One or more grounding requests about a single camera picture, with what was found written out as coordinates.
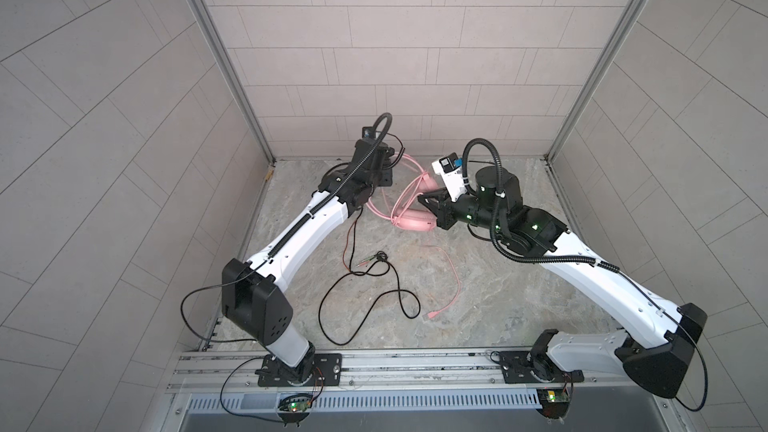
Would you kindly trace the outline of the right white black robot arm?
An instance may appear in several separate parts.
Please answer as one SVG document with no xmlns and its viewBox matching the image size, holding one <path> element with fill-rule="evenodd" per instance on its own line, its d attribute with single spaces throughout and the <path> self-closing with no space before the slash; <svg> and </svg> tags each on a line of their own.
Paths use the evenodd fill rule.
<svg viewBox="0 0 768 432">
<path fill-rule="evenodd" d="M 554 372 L 589 370 L 624 375 L 662 398 L 677 396 L 708 316 L 693 303 L 678 305 L 640 285 L 601 258 L 549 212 L 522 202 L 517 177 L 487 166 L 470 186 L 455 156 L 433 162 L 443 186 L 419 202 L 448 230 L 462 222 L 484 229 L 494 249 L 516 263 L 540 265 L 564 279 L 619 324 L 604 334 L 569 334 L 548 329 L 529 361 L 541 380 Z"/>
</svg>

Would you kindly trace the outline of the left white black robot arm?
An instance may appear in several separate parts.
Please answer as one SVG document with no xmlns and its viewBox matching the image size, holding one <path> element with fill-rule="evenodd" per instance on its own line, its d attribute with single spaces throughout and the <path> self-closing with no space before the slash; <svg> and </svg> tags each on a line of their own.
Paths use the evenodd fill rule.
<svg viewBox="0 0 768 432">
<path fill-rule="evenodd" d="M 222 315 L 264 347 L 278 375 L 304 384 L 313 375 L 314 345 L 292 324 L 286 297 L 291 282 L 323 240 L 351 213 L 362 209 L 379 186 L 391 183 L 395 149 L 387 126 L 362 130 L 352 160 L 323 176 L 302 212 L 265 248 L 222 270 Z"/>
</svg>

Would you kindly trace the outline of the pink headphones with cable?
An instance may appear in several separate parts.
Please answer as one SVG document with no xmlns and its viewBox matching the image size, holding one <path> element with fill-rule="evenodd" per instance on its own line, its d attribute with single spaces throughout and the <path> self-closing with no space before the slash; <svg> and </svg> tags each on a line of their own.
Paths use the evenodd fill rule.
<svg viewBox="0 0 768 432">
<path fill-rule="evenodd" d="M 405 187 L 392 206 L 389 206 L 386 195 L 382 194 L 387 211 L 379 210 L 370 199 L 366 207 L 377 217 L 388 221 L 392 226 L 412 232 L 431 232 L 437 227 L 437 219 L 426 210 L 415 208 L 417 199 L 426 192 L 434 192 L 438 184 L 430 171 L 422 167 L 413 157 L 404 154 L 400 165 L 405 165 L 416 176 Z"/>
</svg>

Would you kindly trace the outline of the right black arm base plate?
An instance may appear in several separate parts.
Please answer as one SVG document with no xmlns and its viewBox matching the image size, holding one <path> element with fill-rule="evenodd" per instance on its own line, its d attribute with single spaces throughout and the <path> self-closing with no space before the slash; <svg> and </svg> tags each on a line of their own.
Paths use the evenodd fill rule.
<svg viewBox="0 0 768 432">
<path fill-rule="evenodd" d="M 582 383 L 585 379 L 581 370 L 565 372 L 546 354 L 529 350 L 493 351 L 490 360 L 501 368 L 506 384 Z"/>
</svg>

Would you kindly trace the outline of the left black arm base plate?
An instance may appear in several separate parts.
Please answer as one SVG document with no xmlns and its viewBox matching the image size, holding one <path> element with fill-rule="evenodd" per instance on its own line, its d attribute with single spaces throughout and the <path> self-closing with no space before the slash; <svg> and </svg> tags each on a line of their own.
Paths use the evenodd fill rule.
<svg viewBox="0 0 768 432">
<path fill-rule="evenodd" d="M 310 349 L 295 367 L 288 366 L 274 355 L 268 355 L 258 370 L 258 386 L 337 386 L 340 383 L 341 366 L 341 354 L 316 353 L 313 349 Z"/>
</svg>

